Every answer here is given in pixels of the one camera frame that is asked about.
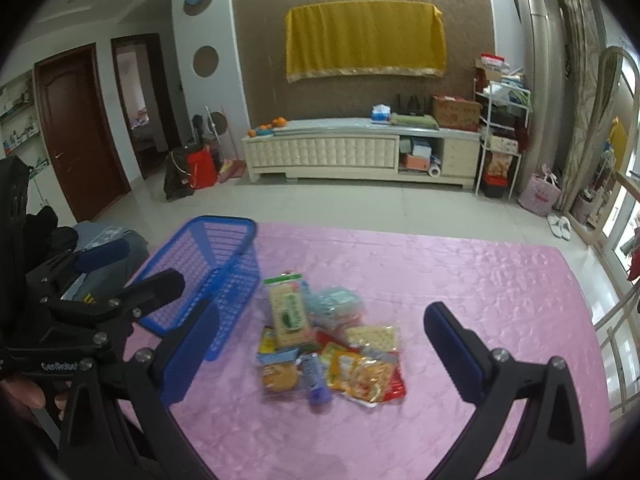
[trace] yellow cloth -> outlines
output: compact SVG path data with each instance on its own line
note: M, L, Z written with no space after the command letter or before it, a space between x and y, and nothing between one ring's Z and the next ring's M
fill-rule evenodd
M447 68L433 4L355 0L293 7L285 18L287 80L359 74L436 75Z
M622 159L625 156L626 150L626 131L625 127L620 123L620 119L615 117L613 119L613 126L609 134L609 142L613 148L613 153L616 155L616 171L620 171L622 167Z

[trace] pink mat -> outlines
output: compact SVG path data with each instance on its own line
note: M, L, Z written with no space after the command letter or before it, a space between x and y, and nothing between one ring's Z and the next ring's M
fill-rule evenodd
M407 396L363 408L334 396L314 413L304 399L264 400L255 350L266 322L260 288L216 362L204 362L172 413L221 480L423 480L473 407L460 400L422 330L441 300L489 348L546 362L564 356L580 401L590 463L609 440L600 348L580 286L555 248L428 236L261 224L263 276L303 272L313 288L343 285L366 302L368 322L397 323ZM140 327L128 354L153 341ZM522 412L519 401L482 474L496 469Z

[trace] pink bag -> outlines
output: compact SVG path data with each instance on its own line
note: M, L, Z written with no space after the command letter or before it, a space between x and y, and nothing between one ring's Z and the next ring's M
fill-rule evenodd
M529 177L527 188L518 199L520 205L536 215L547 216L560 197L557 182L556 176L543 164L542 175L532 174Z

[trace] blue plastic basket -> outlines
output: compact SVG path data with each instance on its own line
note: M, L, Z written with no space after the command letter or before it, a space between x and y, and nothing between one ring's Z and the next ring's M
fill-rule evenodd
M197 369L202 356L189 355L188 347L200 348L206 337L209 349L205 359L215 360L231 336L260 282L253 247L256 233L257 225L246 218L198 216L183 225L136 276L134 282L165 269L178 270L184 276L182 296L140 320L142 326L156 335L163 336L180 326L202 299L209 298L208 311L217 310L205 311L198 327L191 330L189 338L199 341L185 341L181 345L182 364L190 360Z

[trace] human hand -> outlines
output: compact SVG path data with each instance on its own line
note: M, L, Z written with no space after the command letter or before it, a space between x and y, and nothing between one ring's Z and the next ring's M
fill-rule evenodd
M11 404L14 406L20 416L24 418L33 418L28 408L44 408L45 396L42 389L29 378L21 374L14 374L5 378L0 382L2 388L9 394ZM71 382L67 381L67 386L71 386ZM60 392L55 397L55 403L60 410L60 420L65 414L66 399L68 392Z

